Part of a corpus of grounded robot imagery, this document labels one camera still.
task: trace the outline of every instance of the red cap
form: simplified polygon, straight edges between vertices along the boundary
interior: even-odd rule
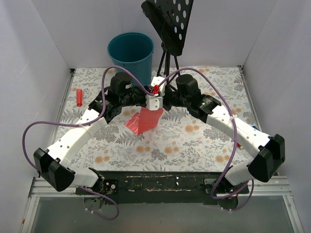
[[[77,89],[77,106],[82,106],[82,90]]]
[[[152,94],[157,94],[157,93],[159,92],[159,90],[160,90],[160,87],[159,87],[158,85],[155,85],[155,86],[153,87],[153,92],[152,92]]]

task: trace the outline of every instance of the metal frame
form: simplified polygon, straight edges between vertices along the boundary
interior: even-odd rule
[[[258,129],[259,129],[260,131],[262,131],[262,128],[261,128],[261,125],[260,125],[260,123],[259,123],[259,119],[258,119],[258,116],[257,116],[257,112],[256,112],[256,109],[255,109],[254,103],[253,103],[253,101],[252,101],[252,97],[251,97],[251,95],[250,95],[250,93],[249,93],[249,90],[248,90],[248,86],[247,86],[246,79],[245,79],[245,76],[244,76],[244,69],[243,69],[243,66],[242,66],[242,65],[241,65],[241,66],[238,66],[238,68],[239,68],[240,75],[241,75],[241,77],[242,77],[243,84],[244,84],[244,87],[245,87],[245,90],[246,90],[246,93],[247,93],[248,101],[250,102],[251,108],[252,108],[252,110],[253,110],[253,112],[254,112],[254,115],[255,115],[255,120],[256,120],[256,123],[257,123],[257,125],[258,125]]]
[[[297,210],[295,208],[295,204],[293,201],[293,196],[283,196],[285,206],[290,217],[294,232],[304,232]]]
[[[255,120],[256,123],[259,127],[259,130],[261,130],[261,125],[259,123],[259,119],[254,107],[254,104],[252,102],[251,96],[249,94],[249,89],[247,87],[246,81],[245,81],[245,76],[243,73],[243,67],[238,66],[240,70],[240,74],[249,98],[249,102],[251,104],[251,108],[254,112],[255,115]],[[70,73],[70,80],[67,84],[66,91],[62,100],[62,104],[57,116],[57,121],[61,120],[61,116],[64,111],[64,107],[66,104],[66,99],[71,87],[71,83],[74,77],[74,71]],[[51,138],[51,143],[54,141],[55,136],[57,132],[57,127],[54,128],[52,138]],[[68,189],[66,189],[63,192],[57,192],[49,183],[47,183],[44,179],[42,178],[34,178],[32,187],[29,193],[29,198],[28,198],[28,203],[27,203],[27,208],[26,208],[26,213],[24,217],[23,224],[21,226],[21,233],[28,233],[31,231],[34,220],[35,220],[35,215],[38,209],[38,204],[40,197],[85,197],[85,195],[76,195],[75,194],[76,187],[75,186],[70,186]],[[87,195],[88,197],[97,197],[96,195]],[[239,196],[248,196],[248,194],[239,194]],[[253,192],[253,196],[282,196],[284,199],[284,203],[287,208],[287,212],[289,215],[289,218],[291,220],[291,224],[293,226],[294,232],[297,233],[303,233],[303,228],[297,213],[297,210],[294,205],[293,201],[293,196],[292,196],[292,191],[291,188],[288,184],[286,176],[274,176],[270,179],[269,182],[263,183],[260,181],[255,181],[255,188]]]
[[[29,197],[26,213],[21,225],[20,233],[29,233],[33,227],[35,214],[38,209],[40,197]]]
[[[253,196],[290,196],[292,190],[288,184],[286,176],[273,176],[269,182],[263,183],[255,180]],[[85,197],[86,195],[76,195],[76,187],[70,186],[63,192],[57,192],[43,178],[34,178],[29,197]],[[87,195],[88,197],[97,197],[96,195]],[[248,194],[239,194],[239,196],[248,196]]]
[[[66,106],[66,102],[67,102],[67,97],[68,97],[69,91],[71,89],[71,84],[72,84],[75,72],[76,72],[75,69],[71,69],[70,70],[70,78],[68,80],[68,83],[67,83],[67,86],[66,86],[66,89],[65,89],[65,92],[64,92],[64,96],[63,96],[62,102],[61,102],[60,107],[59,107],[59,111],[58,111],[58,114],[57,114],[56,122],[60,122],[61,119],[62,119],[63,112],[64,112],[64,109],[65,109],[65,106]],[[52,145],[55,142],[57,130],[58,130],[58,126],[54,125],[49,145]]]

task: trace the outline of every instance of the black mounting plate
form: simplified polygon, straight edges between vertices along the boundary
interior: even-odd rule
[[[182,54],[193,0],[146,0],[141,7],[164,47],[173,56]]]
[[[125,203],[203,203],[217,205],[206,193],[205,179],[217,179],[220,172],[140,172],[98,171],[106,181],[117,181],[115,192],[107,193],[118,204]],[[241,193],[248,193],[248,187]],[[76,189],[77,195],[89,195]]]

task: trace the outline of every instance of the bucket rim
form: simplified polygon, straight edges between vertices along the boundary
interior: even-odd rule
[[[151,50],[151,52],[149,53],[149,55],[146,56],[145,58],[143,58],[143,59],[141,59],[141,60],[138,60],[138,61],[135,61],[135,62],[122,62],[122,61],[119,61],[119,60],[113,58],[113,57],[111,56],[110,52],[109,52],[109,47],[111,46],[112,42],[114,42],[116,39],[118,39],[118,38],[121,37],[121,36],[130,35],[130,34],[141,35],[141,36],[144,36],[144,37],[146,37],[147,39],[150,40],[150,42],[151,42],[151,44],[152,44],[152,50]],[[113,37],[113,38],[111,39],[111,41],[109,42],[109,44],[108,44],[108,46],[107,46],[107,52],[108,52],[109,57],[110,57],[112,60],[115,60],[116,62],[124,63],[124,64],[135,64],[135,63],[139,63],[139,62],[141,62],[141,61],[143,61],[143,60],[146,60],[146,58],[150,57],[150,56],[153,54],[153,52],[154,52],[154,48],[155,48],[155,46],[154,46],[154,42],[152,41],[152,39],[151,39],[149,36],[147,36],[147,35],[145,35],[145,34],[143,34],[143,33],[122,33],[122,34],[119,34],[119,35],[117,35],[117,36],[115,36],[115,37]]]

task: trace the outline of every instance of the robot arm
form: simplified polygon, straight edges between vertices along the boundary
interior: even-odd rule
[[[70,185],[86,186],[101,192],[104,178],[92,168],[73,168],[70,163],[81,147],[100,129],[105,127],[122,107],[141,106],[149,110],[161,107],[169,111],[172,106],[186,107],[189,113],[233,138],[233,125],[227,109],[212,96],[202,95],[197,81],[189,74],[176,79],[177,91],[170,85],[158,84],[162,77],[154,77],[147,88],[154,96],[146,95],[137,86],[132,87],[131,78],[125,73],[117,73],[112,78],[108,93],[105,95],[104,116],[89,126],[69,130],[62,138],[46,150],[38,149],[34,153],[35,165],[41,176],[57,191],[63,191]],[[102,93],[89,105],[77,124],[95,119],[103,109]],[[233,166],[224,177],[229,188],[251,179],[267,182],[285,160],[284,139],[276,134],[271,137],[235,118],[238,129],[238,143],[244,146],[254,158]]]

